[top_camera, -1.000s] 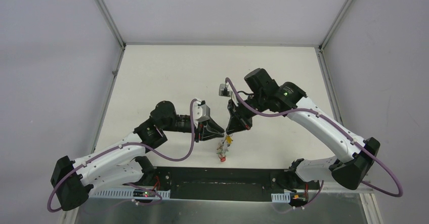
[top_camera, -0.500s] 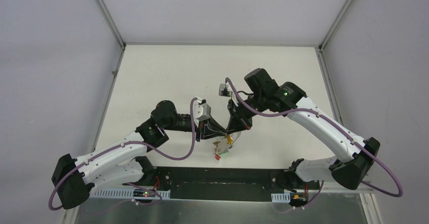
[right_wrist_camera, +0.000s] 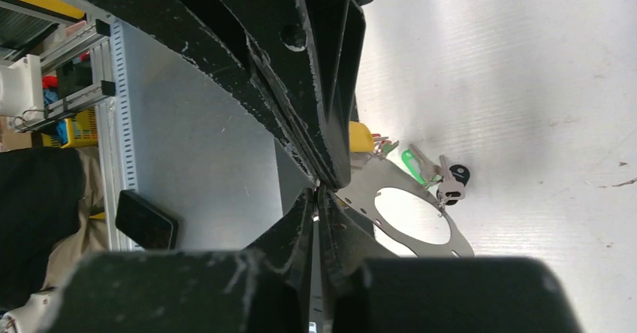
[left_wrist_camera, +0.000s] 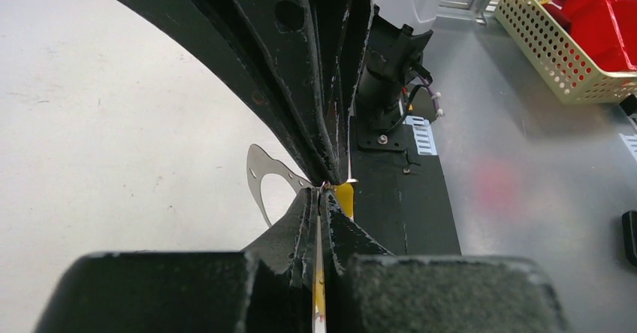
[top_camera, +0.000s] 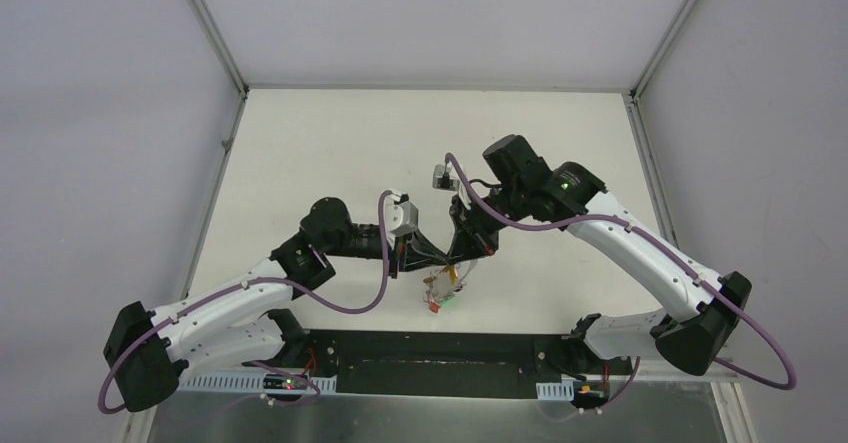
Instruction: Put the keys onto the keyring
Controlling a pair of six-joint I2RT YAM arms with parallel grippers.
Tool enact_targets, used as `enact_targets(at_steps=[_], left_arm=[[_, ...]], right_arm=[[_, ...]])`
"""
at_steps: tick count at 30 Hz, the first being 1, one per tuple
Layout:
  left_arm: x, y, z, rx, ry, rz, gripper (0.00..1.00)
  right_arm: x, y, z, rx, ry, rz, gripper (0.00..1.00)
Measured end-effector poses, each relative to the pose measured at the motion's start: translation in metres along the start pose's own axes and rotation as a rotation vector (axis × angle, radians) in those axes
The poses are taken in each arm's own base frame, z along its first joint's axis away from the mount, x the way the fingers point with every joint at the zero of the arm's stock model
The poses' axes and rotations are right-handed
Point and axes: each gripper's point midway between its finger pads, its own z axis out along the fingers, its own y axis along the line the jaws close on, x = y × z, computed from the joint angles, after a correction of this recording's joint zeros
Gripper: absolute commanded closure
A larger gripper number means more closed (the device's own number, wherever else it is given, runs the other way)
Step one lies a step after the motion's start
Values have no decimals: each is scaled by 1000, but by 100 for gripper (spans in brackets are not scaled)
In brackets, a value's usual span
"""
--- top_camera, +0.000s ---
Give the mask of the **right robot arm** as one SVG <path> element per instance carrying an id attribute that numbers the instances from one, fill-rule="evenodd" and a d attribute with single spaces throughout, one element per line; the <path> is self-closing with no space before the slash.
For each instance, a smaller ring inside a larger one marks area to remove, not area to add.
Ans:
<path id="1" fill-rule="evenodd" d="M 720 275 L 633 216 L 584 166 L 552 169 L 521 135 L 490 145 L 483 158 L 498 179 L 486 197 L 474 193 L 457 160 L 434 171 L 438 189 L 454 190 L 453 248 L 469 238 L 485 256 L 496 250 L 505 227 L 556 228 L 588 243 L 625 271 L 659 303 L 657 310 L 626 316 L 590 314 L 563 338 L 572 373 L 590 373 L 618 357 L 661 357 L 676 369 L 702 376 L 736 328 L 732 305 L 744 307 L 750 281 L 738 272 Z"/>

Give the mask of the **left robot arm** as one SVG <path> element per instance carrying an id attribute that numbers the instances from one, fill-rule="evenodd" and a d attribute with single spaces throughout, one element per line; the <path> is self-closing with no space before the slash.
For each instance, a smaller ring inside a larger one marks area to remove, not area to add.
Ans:
<path id="1" fill-rule="evenodd" d="M 375 224 L 357 224 L 341 199 L 322 198 L 291 238 L 242 275 L 156 308 L 139 301 L 122 308 L 103 350 L 109 372 L 98 395 L 99 410 L 144 411 L 191 377 L 218 367 L 271 359 L 293 367 L 304 357 L 305 341 L 280 318 L 296 299 L 307 297 L 341 314 L 364 314 L 380 304 L 389 279 L 448 265 L 448 256 L 418 230 L 417 209 L 407 195 L 383 192 L 377 215 Z M 371 302 L 344 306 L 318 295 L 336 274 L 332 256 L 381 262 Z"/>

